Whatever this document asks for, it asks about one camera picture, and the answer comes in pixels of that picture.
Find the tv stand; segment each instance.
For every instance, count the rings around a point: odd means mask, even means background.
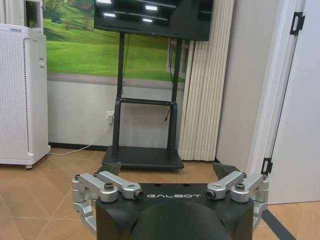
[[[121,162],[123,168],[138,169],[183,169],[184,164],[176,150],[177,132],[177,90],[182,40],[177,40],[171,101],[148,100],[122,97],[125,33],[120,32],[117,92],[114,107],[112,146],[109,146],[102,160],[103,165]],[[119,146],[120,114],[122,104],[143,104],[170,107],[169,129],[166,148]]]

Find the wall outlet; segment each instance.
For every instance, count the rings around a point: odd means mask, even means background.
[[[106,119],[108,120],[109,124],[112,124],[114,122],[115,118],[115,111],[106,111]]]

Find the door hinge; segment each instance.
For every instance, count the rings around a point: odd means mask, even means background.
[[[302,30],[303,26],[304,26],[304,22],[305,22],[305,17],[303,16],[303,12],[297,12],[295,11],[293,14],[293,19],[292,19],[292,23],[291,23],[291,29],[290,29],[290,34],[291,35],[295,35],[297,36],[299,34],[299,31]]]
[[[262,163],[262,168],[261,168],[261,174],[268,176],[268,174],[271,173],[272,166],[273,166],[273,162],[271,162],[271,157],[264,158]]]

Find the television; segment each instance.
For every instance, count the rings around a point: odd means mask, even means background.
[[[214,0],[94,0],[94,28],[208,41]]]

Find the silver metal bracket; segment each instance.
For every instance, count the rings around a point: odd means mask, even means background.
[[[93,210],[87,201],[74,202],[73,208],[80,213],[82,223],[96,236],[97,224]]]
[[[143,197],[143,191],[141,190],[140,185],[136,182],[126,181],[108,171],[100,172],[97,175],[97,178],[105,183],[113,183],[125,199],[138,200]]]
[[[238,203],[253,200],[253,229],[261,221],[262,212],[268,209],[269,180],[266,175],[253,174],[230,190],[230,197]]]
[[[258,188],[264,181],[264,176],[254,173],[247,177],[242,183],[237,183],[230,190],[230,197],[238,203],[246,203],[249,201],[250,192]]]
[[[218,182],[207,185],[206,196],[211,200],[223,199],[230,190],[230,197],[238,203],[253,200],[253,229],[255,229],[268,208],[269,180],[262,174],[253,174],[244,179],[245,174],[234,171]]]
[[[240,171],[234,171],[218,182],[211,182],[207,185],[206,196],[211,200],[224,199],[227,191],[237,183],[244,180],[244,175]]]
[[[80,213],[83,224],[96,236],[97,224],[93,215],[96,199],[104,203],[112,203],[118,199],[118,191],[126,199],[138,200],[143,197],[143,191],[136,182],[128,182],[108,171],[76,175],[72,179],[73,208]]]

